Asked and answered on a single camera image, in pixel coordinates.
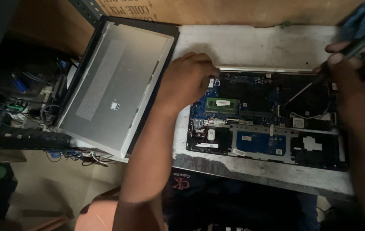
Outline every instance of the floor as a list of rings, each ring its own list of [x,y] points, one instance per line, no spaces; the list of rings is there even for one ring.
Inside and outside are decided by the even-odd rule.
[[[61,214],[75,217],[93,198],[121,185],[127,164],[118,162],[109,167],[81,166],[81,161],[51,162],[43,151],[23,151],[27,162],[11,163],[18,180],[10,200],[7,219],[22,225],[23,230],[35,227]],[[326,198],[318,197],[318,207],[327,210]],[[317,209],[318,221],[324,213]],[[73,230],[76,219],[58,230]]]

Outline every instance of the laptop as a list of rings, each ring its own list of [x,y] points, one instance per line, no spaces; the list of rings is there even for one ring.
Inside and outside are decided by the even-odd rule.
[[[333,82],[308,88],[311,70],[220,67],[191,105],[186,149],[335,171],[348,170],[348,141]]]
[[[57,127],[119,158],[131,154],[177,37],[174,26],[102,17]]]

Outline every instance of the vent grille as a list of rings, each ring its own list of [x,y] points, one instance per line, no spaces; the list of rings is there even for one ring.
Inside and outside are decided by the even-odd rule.
[[[126,43],[118,40],[111,40],[110,45],[97,69],[76,115],[91,121],[94,113],[100,104],[107,89],[108,83],[113,77],[114,71],[124,53]]]

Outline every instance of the table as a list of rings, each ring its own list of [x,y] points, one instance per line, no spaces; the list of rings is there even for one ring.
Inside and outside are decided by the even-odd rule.
[[[329,54],[338,27],[291,26],[281,29],[246,25],[185,25],[173,59],[189,51],[206,53],[215,66],[313,69]],[[299,192],[352,199],[349,173],[192,152],[185,149],[190,106],[175,125],[173,166]]]

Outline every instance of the barcode label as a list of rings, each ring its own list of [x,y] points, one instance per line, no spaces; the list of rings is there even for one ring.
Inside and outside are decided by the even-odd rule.
[[[208,85],[208,88],[213,88],[214,87],[214,79],[210,79],[210,84]]]
[[[240,155],[240,156],[245,156],[245,152],[241,151],[241,150],[238,150],[236,148],[233,149],[233,153],[234,154],[237,154],[237,155]]]
[[[207,144],[207,143],[200,143],[195,146],[196,147],[205,147],[205,148],[218,148],[218,144]]]
[[[242,136],[242,140],[251,141],[252,140],[252,137],[251,136]]]
[[[292,127],[304,128],[304,119],[303,118],[292,118]]]
[[[231,101],[217,99],[216,104],[217,106],[226,106],[231,105]]]

